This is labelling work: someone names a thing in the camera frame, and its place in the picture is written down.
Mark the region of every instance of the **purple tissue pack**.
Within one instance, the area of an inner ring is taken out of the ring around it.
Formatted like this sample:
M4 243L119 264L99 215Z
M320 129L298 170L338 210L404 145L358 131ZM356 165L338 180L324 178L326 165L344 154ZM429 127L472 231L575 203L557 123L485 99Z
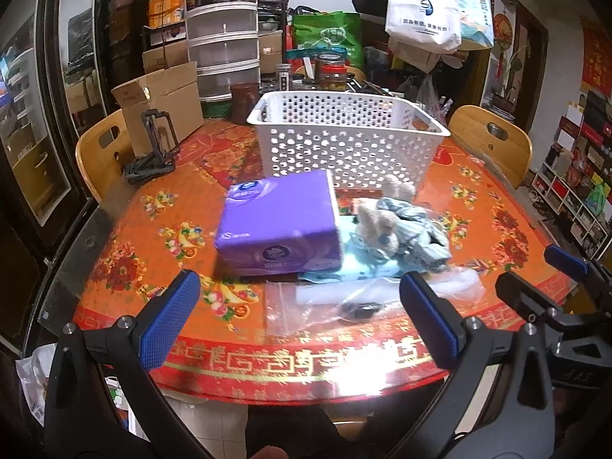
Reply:
M329 172L232 186L215 247L225 264L242 276L340 267L338 203Z

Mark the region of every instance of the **metal screw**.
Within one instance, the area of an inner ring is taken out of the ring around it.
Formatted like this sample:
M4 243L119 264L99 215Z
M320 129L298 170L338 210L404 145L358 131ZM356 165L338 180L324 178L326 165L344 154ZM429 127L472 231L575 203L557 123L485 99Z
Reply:
M472 316L466 319L467 327L472 330L477 330L482 327L482 321L478 317Z
M121 316L117 320L117 326L122 330L127 330L128 328L131 328L132 324L134 324L134 318L131 316Z
M528 322L525 325L525 331L527 332L528 335L533 336L537 333L537 328L534 324L531 324L530 322Z
M77 326L73 322L67 322L63 325L62 331L64 335L71 335L77 329Z

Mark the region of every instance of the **blue gripper pad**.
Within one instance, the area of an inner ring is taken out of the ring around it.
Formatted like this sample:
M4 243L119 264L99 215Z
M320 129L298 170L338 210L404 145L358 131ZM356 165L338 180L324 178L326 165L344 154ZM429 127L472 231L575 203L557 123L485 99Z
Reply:
M466 339L459 313L447 300L439 299L418 273L402 277L400 300L436 365L452 370Z
M136 317L132 345L145 371L160 368L200 299L200 278L181 271L160 297L151 299Z
M577 283L583 282L589 273L589 266L585 261L574 257L557 245L546 247L544 260Z

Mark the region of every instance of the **green bag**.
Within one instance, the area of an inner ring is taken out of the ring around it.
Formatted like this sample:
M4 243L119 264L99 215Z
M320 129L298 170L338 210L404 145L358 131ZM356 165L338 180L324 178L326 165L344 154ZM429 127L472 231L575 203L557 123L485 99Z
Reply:
M353 67L363 70L361 46L361 16L355 13L332 12L330 14L293 16L294 45L305 48L347 49Z

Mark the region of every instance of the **doorway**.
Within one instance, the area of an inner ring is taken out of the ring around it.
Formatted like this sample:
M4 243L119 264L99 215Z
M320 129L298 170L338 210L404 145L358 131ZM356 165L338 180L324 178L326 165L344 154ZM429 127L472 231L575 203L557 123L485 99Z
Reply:
M549 32L520 3L516 6L513 50L518 51L508 79L509 99L516 106L514 124L528 133L533 123L544 80Z

